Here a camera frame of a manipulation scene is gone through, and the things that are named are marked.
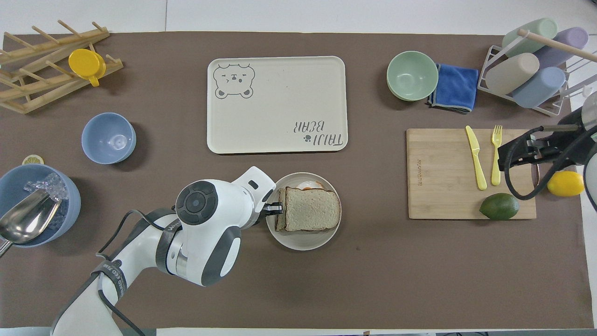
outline blue towel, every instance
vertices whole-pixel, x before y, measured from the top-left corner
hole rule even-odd
[[[431,107],[439,106],[468,114],[475,106],[479,71],[439,63],[436,65],[439,72],[438,86],[427,102]]]

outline wooden cutting board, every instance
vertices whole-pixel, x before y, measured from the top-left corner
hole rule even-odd
[[[487,189],[479,190],[475,180],[475,167],[469,141],[462,129],[408,129],[408,215],[412,219],[488,219],[479,207],[486,197],[508,193],[501,172],[501,183],[491,184],[494,147],[493,130],[473,129],[481,152],[479,161],[483,168]],[[523,134],[526,130],[503,130],[502,144]],[[510,170],[512,184],[520,194],[533,189],[530,164]],[[535,199],[518,200],[520,209],[512,219],[537,217]]]

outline lemon slice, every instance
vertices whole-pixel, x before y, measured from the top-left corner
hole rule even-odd
[[[41,156],[39,156],[39,155],[31,154],[31,155],[27,156],[25,158],[25,160],[23,160],[22,164],[27,164],[27,163],[44,164],[44,159],[41,158]]]

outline white table surface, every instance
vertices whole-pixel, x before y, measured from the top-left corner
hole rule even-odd
[[[590,0],[0,0],[0,8],[0,30],[12,34],[35,33],[32,25],[46,33],[68,33],[56,22],[63,20],[81,32],[92,29],[91,22],[95,21],[111,32],[217,30],[503,35],[541,17],[554,18],[560,30],[579,26],[589,34],[597,34],[597,5]],[[585,50],[597,50],[597,36],[591,36]],[[570,83],[575,84],[595,73],[597,64],[592,63],[574,73]],[[580,96],[574,97],[573,110],[582,106],[583,101]],[[548,122],[548,117],[538,115],[538,125]],[[597,324],[597,214],[586,195],[581,196],[581,202],[593,321]],[[364,331],[366,329],[169,328],[159,329],[158,336],[346,335]],[[371,333],[448,331],[401,329],[371,330]],[[43,334],[45,329],[0,329],[0,335],[6,336],[41,335],[40,332]]]

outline silver scoop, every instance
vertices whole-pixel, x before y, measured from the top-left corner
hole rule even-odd
[[[6,240],[0,246],[0,257],[13,244],[28,243],[44,232],[60,203],[38,189],[5,213],[0,218],[0,236]]]

